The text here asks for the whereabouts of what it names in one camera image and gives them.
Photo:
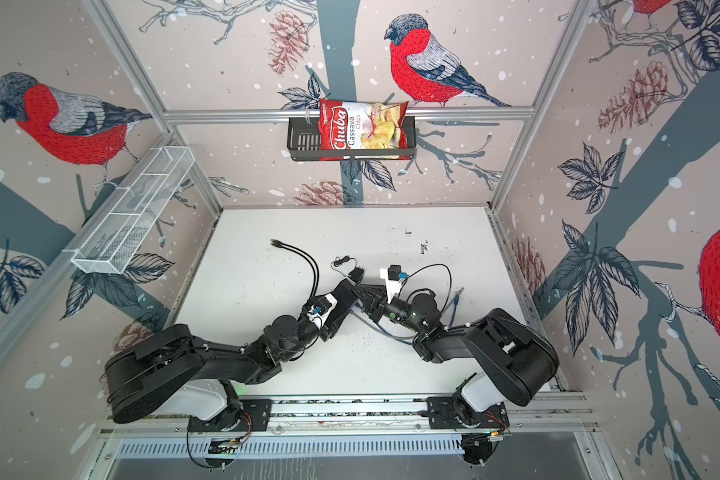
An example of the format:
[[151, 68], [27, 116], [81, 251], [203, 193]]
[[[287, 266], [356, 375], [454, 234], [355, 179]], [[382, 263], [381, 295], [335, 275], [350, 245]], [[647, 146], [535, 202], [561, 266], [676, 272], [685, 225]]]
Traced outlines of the black power adapter with cable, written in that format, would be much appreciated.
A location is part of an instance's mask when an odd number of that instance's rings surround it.
[[359, 266], [358, 261], [349, 255], [337, 256], [331, 263], [331, 269], [353, 284], [360, 283], [365, 270]]

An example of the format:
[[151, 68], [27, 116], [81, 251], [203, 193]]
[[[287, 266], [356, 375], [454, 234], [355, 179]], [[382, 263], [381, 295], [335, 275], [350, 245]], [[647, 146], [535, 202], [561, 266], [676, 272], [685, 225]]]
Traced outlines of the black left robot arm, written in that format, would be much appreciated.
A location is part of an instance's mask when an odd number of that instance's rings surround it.
[[317, 340], [335, 335], [357, 295], [344, 279], [313, 296], [297, 317], [280, 315], [251, 343], [234, 346], [195, 336], [175, 324], [112, 357], [105, 365], [108, 403], [117, 424], [151, 415], [192, 380], [262, 384], [303, 356]]

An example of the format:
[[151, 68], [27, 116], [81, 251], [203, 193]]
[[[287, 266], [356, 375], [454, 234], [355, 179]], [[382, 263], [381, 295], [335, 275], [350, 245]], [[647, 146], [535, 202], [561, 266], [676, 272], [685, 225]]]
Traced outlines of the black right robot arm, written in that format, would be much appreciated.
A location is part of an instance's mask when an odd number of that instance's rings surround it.
[[481, 319], [448, 327], [435, 297], [419, 292], [411, 300], [389, 298], [381, 285], [356, 285], [353, 294], [370, 320], [386, 318], [413, 333], [413, 350], [425, 362], [473, 359], [481, 370], [450, 397], [430, 397], [423, 416], [432, 429], [508, 429], [507, 402], [527, 406], [557, 373], [555, 349], [537, 331], [501, 308]]

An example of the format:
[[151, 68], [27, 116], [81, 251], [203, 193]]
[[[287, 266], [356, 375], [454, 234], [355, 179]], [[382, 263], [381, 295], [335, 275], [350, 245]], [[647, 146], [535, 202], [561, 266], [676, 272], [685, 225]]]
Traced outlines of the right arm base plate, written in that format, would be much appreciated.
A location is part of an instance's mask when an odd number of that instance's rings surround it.
[[494, 429], [503, 432], [509, 428], [503, 403], [493, 405], [483, 412], [477, 412], [461, 399], [428, 397], [425, 409], [419, 414], [426, 418], [429, 427], [435, 430]]

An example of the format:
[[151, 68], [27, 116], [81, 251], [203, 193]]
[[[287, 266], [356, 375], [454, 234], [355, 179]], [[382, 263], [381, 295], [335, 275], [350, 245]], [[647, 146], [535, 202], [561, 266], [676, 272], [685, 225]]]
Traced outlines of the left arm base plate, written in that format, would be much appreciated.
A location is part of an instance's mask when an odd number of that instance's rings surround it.
[[267, 430], [272, 413], [271, 399], [246, 399], [234, 401], [218, 415], [209, 420], [191, 417], [190, 433], [263, 432]]

